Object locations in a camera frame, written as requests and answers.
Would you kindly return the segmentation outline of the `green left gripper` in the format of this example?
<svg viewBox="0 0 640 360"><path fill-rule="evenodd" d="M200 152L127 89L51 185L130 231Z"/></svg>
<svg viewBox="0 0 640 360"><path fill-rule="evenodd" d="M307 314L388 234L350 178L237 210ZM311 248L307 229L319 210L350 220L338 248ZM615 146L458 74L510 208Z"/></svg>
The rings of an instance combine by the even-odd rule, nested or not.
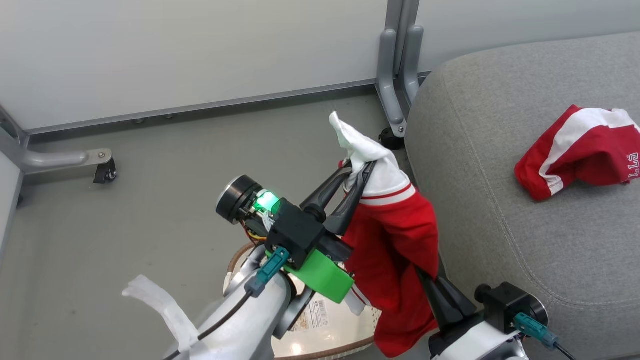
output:
<svg viewBox="0 0 640 360"><path fill-rule="evenodd" d="M352 167L334 171L300 205L274 195L247 175L227 184L217 200L217 214L229 223L242 225L264 246L267 258L258 263L257 271L244 284L250 297L259 297L274 276L288 272L334 303L345 299L354 280L339 262L347 260L352 249L341 237L354 218L376 165L376 161L366 162L328 217L325 209L349 178Z"/></svg>

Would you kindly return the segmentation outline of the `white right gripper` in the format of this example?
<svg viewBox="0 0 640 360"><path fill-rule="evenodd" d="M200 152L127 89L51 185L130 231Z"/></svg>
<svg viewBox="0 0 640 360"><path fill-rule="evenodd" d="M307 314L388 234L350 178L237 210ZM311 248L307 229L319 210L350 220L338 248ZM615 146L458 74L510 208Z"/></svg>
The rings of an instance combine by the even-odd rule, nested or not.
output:
<svg viewBox="0 0 640 360"><path fill-rule="evenodd" d="M429 337L432 360L528 360L520 333L503 333L482 317L476 305L443 276L416 275L429 301L439 331Z"/></svg>

